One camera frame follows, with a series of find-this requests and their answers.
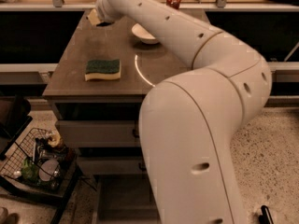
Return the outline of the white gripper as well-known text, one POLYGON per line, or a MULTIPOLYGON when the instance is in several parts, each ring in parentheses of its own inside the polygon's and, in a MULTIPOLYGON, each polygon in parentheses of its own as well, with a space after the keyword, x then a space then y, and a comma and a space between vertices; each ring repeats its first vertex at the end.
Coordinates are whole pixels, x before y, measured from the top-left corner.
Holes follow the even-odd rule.
POLYGON ((96 0, 95 9, 92 9, 87 16, 88 21, 93 26, 102 22, 111 24, 123 17, 107 0, 96 0))

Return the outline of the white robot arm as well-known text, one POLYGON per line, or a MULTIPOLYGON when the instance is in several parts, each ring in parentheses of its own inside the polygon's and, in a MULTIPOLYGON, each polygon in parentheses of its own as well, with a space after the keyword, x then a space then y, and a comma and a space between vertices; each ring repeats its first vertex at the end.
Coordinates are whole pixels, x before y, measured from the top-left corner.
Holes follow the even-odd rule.
POLYGON ((233 35, 155 0, 97 0, 101 21, 127 16, 188 70, 144 98, 139 135, 163 224, 247 224, 230 143, 265 105, 264 57, 233 35))

